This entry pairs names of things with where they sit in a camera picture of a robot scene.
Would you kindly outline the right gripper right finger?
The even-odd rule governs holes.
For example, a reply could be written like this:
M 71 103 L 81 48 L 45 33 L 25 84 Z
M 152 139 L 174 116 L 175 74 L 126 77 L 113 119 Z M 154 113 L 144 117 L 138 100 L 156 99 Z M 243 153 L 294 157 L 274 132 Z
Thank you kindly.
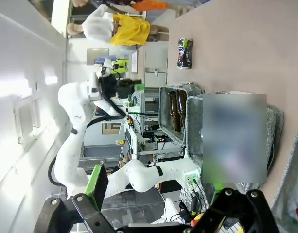
M 235 218 L 245 233 L 278 233 L 279 229 L 261 190 L 246 194 L 224 188 L 188 233 L 217 233 L 228 218 Z

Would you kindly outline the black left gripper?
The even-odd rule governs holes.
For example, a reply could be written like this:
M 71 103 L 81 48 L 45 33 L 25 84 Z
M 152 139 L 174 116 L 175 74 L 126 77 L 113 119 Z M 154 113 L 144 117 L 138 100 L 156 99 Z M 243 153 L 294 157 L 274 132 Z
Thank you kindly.
M 115 96 L 117 93 L 117 79 L 114 74 L 101 78 L 102 92 L 107 96 Z

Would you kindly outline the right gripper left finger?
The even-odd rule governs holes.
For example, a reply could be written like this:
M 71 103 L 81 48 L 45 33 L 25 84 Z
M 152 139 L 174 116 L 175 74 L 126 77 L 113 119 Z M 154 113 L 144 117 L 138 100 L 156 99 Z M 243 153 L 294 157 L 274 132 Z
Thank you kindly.
M 128 233 L 126 227 L 114 229 L 101 213 L 108 185 L 104 165 L 96 165 L 84 193 L 67 200 L 45 200 L 35 225 L 37 233 L 69 233 L 76 223 L 83 223 L 90 233 Z

